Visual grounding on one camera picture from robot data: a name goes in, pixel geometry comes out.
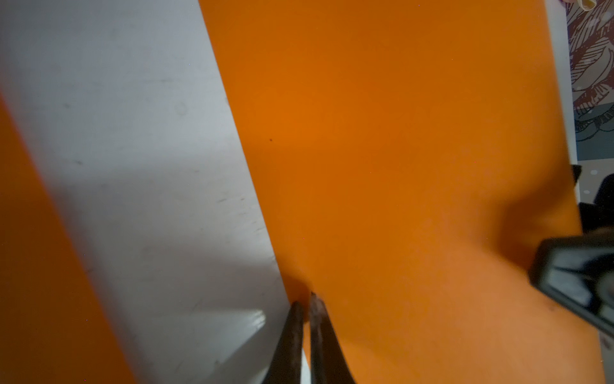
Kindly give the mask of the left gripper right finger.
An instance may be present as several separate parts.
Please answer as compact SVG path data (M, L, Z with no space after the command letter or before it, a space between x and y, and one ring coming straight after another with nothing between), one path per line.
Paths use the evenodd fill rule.
M311 382L315 384L355 384L345 361L326 304L315 293L310 297Z

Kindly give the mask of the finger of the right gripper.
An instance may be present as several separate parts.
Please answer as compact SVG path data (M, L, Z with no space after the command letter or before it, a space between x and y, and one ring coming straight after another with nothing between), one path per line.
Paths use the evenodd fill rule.
M613 336L612 230L542 241L528 276L542 294Z

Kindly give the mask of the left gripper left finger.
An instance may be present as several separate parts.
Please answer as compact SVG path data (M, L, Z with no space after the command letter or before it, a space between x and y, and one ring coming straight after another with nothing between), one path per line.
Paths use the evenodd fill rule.
M302 376L304 308L293 302L262 384L299 384Z

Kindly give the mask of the orange paper sheet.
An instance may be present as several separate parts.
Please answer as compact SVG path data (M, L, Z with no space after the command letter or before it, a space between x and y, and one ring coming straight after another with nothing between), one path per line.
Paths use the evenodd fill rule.
M602 383L529 284L580 232L542 1L204 1L290 300L359 383Z
M1 380L134 382L6 108L1 110Z

